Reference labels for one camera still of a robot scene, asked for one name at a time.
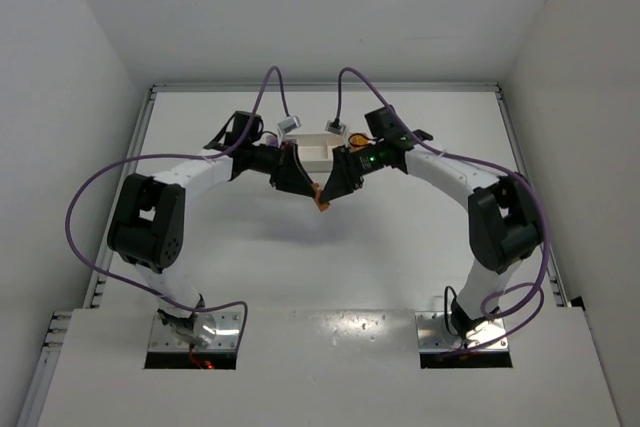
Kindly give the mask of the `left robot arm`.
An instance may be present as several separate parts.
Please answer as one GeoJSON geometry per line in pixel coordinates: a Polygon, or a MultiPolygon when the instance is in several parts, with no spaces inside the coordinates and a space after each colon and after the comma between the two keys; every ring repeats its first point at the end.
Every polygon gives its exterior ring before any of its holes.
{"type": "Polygon", "coordinates": [[[159,293],[162,323],[182,337],[196,336],[204,325],[203,296],[179,263],[187,208],[213,187],[249,170],[265,174],[276,190],[317,201],[321,189],[307,174],[291,142],[259,142],[259,115],[235,112],[201,151],[154,175],[126,177],[109,227],[108,247],[135,267],[147,286],[159,293]]]}

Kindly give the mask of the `back aluminium frame rail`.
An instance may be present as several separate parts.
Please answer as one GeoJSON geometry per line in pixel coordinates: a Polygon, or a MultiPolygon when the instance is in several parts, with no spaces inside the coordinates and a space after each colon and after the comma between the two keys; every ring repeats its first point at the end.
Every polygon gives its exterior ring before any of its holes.
{"type": "MultiPolygon", "coordinates": [[[[286,92],[337,92],[337,81],[285,81],[286,92]]],[[[390,92],[491,92],[498,93],[497,83],[485,82],[377,82],[384,95],[390,92]]],[[[259,82],[167,82],[157,83],[152,90],[160,92],[250,92],[257,93],[259,82]]]]}

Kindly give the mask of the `white three-compartment tray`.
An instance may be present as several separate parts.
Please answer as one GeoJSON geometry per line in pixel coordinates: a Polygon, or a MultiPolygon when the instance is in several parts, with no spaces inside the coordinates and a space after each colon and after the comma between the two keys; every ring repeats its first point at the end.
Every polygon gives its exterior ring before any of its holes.
{"type": "Polygon", "coordinates": [[[302,166],[309,173],[329,173],[332,151],[344,145],[344,138],[332,133],[298,134],[294,137],[302,166]]]}

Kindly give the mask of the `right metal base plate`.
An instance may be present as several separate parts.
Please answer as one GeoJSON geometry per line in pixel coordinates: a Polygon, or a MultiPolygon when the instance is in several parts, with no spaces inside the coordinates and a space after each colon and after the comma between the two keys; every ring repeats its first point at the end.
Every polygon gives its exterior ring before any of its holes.
{"type": "Polygon", "coordinates": [[[418,349],[420,353],[447,353],[477,347],[490,342],[480,353],[498,353],[509,350],[509,341],[502,320],[483,321],[466,333],[462,339],[452,335],[445,327],[444,313],[424,311],[415,314],[418,349]]]}

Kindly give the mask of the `metal base plate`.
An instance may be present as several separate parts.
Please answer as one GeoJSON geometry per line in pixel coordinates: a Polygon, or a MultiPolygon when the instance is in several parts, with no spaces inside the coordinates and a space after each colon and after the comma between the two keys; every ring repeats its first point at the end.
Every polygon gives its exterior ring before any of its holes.
{"type": "Polygon", "coordinates": [[[509,341],[502,320],[483,321],[466,333],[462,339],[452,335],[445,327],[444,313],[424,311],[415,314],[418,349],[420,353],[447,353],[477,347],[490,342],[480,353],[498,353],[509,350],[509,341]]]}
{"type": "Polygon", "coordinates": [[[239,343],[242,314],[218,311],[189,318],[158,312],[152,322],[148,351],[154,353],[232,353],[239,343]]]}

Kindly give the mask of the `yellow oval orange-pattern lego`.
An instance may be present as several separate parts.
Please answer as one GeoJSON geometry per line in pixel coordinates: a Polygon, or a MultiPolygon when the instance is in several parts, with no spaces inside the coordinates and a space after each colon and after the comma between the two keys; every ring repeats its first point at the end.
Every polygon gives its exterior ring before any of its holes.
{"type": "Polygon", "coordinates": [[[349,146],[352,149],[361,149],[373,143],[373,140],[361,133],[354,133],[348,138],[349,146]]]}

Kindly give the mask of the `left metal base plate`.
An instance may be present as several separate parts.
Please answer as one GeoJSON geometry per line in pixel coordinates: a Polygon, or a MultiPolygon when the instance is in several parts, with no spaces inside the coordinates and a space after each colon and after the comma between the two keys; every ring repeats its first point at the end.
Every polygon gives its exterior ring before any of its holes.
{"type": "Polygon", "coordinates": [[[242,314],[218,311],[189,318],[158,312],[152,322],[148,351],[154,353],[232,353],[239,343],[242,314]]]}

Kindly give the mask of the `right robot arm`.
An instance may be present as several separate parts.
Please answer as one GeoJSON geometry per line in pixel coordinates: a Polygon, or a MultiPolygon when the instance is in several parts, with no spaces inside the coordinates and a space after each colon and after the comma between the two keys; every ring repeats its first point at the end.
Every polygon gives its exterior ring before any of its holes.
{"type": "Polygon", "coordinates": [[[481,323],[514,313],[500,307],[513,273],[536,248],[548,247],[540,202],[528,181],[500,165],[444,152],[432,145],[430,134],[409,130],[392,107],[371,111],[365,120],[371,139],[333,149],[320,201],[354,193],[365,176],[386,167],[427,182],[465,210],[473,254],[467,280],[445,316],[446,327],[465,338],[481,323]]]}

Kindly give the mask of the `brown lego brick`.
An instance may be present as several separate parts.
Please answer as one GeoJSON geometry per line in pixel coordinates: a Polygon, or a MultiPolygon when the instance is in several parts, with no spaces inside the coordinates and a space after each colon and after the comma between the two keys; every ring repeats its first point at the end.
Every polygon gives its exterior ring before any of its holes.
{"type": "Polygon", "coordinates": [[[321,201],[321,196],[323,193],[322,187],[318,183],[312,183],[311,187],[314,191],[313,200],[316,206],[318,207],[320,212],[325,212],[330,207],[330,203],[321,201]]]}

